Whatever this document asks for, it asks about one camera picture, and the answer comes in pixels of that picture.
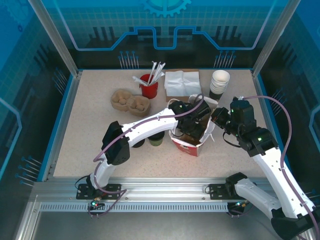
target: red cup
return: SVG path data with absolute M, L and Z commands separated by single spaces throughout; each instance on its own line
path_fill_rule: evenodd
M 140 79 L 144 82 L 148 82 L 150 74 L 145 74 Z M 142 91 L 142 96 L 148 98 L 148 99 L 153 99 L 157 96 L 157 90 L 158 90 L 158 83 L 156 82 L 155 84 L 152 84 L 151 86 L 144 86 L 140 84 L 140 88 Z

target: metal floor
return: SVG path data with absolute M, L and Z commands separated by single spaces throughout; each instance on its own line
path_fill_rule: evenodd
M 226 213 L 42 212 L 33 240 L 279 240 L 257 208 L 239 219 Z

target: enclosure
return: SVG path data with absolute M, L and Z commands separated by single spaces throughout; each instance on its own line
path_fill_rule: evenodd
M 90 201 L 77 200 L 74 185 L 95 169 L 109 124 L 140 119 L 104 103 L 119 88 L 140 95 L 132 76 L 161 61 L 166 70 L 197 69 L 205 96 L 214 70 L 226 70 L 221 107 L 233 96 L 281 102 L 293 128 L 285 162 L 319 206 L 319 11 L 318 0 L 1 1 L 1 239 L 278 239 L 258 209 L 240 220 L 211 210 L 228 201 L 211 200 L 204 188 L 237 172 L 275 194 L 217 127 L 199 157 L 179 152 L 168 134 L 162 148 L 130 150 L 110 179 L 127 193 L 103 219 L 90 219 Z M 167 105 L 163 82 L 152 114 Z M 251 104 L 283 150 L 285 112 L 264 99 Z M 312 229 L 302 236 L 315 239 Z

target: speckled beige surface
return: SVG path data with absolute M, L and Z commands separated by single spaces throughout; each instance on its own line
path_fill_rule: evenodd
M 118 89 L 125 89 L 140 95 L 138 83 L 132 76 L 140 77 L 149 70 L 84 70 L 76 93 L 62 147 L 54 171 L 55 177 L 81 177 L 92 173 L 96 167 L 93 158 L 100 152 L 102 138 L 110 123 L 135 122 L 141 118 L 128 112 L 112 108 L 110 97 Z M 219 101 L 221 107 L 228 107 L 233 96 L 256 95 L 249 70 L 228 70 L 230 82 Z M 200 84 L 205 96 L 209 96 L 213 70 L 200 70 Z M 164 77 L 159 81 L 158 94 L 151 99 L 153 115 L 166 107 Z M 251 100 L 257 124 L 265 127 L 265 121 L 258 100 Z M 113 177 L 227 177 L 243 172 L 249 177 L 264 177 L 258 165 L 248 154 L 226 144 L 223 130 L 216 127 L 211 138 L 204 143 L 199 157 L 179 151 L 165 133 L 162 145 L 151 146 L 146 140 L 140 148 L 130 149 L 130 159 L 119 165 Z M 226 139 L 235 142 L 234 137 Z

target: white napkin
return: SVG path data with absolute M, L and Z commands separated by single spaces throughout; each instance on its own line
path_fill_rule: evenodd
M 167 71 L 164 88 L 167 96 L 182 97 L 200 94 L 199 72 Z

